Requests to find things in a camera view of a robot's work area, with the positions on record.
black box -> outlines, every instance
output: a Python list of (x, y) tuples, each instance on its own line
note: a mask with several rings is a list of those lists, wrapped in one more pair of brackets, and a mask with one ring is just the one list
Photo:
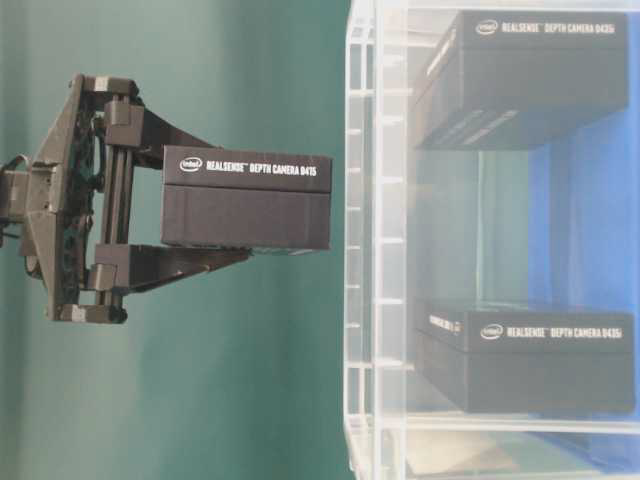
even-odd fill
[(416, 312), (417, 370), (467, 412), (635, 408), (631, 315), (421, 300)]
[(412, 141), (523, 150), (628, 104), (625, 14), (465, 11), (415, 81)]
[(328, 157), (165, 148), (165, 244), (326, 250), (330, 209)]

teal wall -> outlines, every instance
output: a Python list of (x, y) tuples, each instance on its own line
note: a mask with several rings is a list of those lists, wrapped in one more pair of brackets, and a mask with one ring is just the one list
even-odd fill
[[(347, 479), (341, 403), (348, 0), (0, 1), (0, 160), (32, 155), (75, 72), (134, 78), (228, 147), (334, 156), (333, 250), (260, 257), (127, 299), (121, 327), (54, 324), (0, 253), (0, 478)], [(131, 242), (158, 243), (136, 172)]]

clear acrylic box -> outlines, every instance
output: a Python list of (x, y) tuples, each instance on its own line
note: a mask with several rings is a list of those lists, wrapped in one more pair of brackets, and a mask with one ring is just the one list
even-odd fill
[(640, 478), (640, 1), (353, 0), (358, 479)]

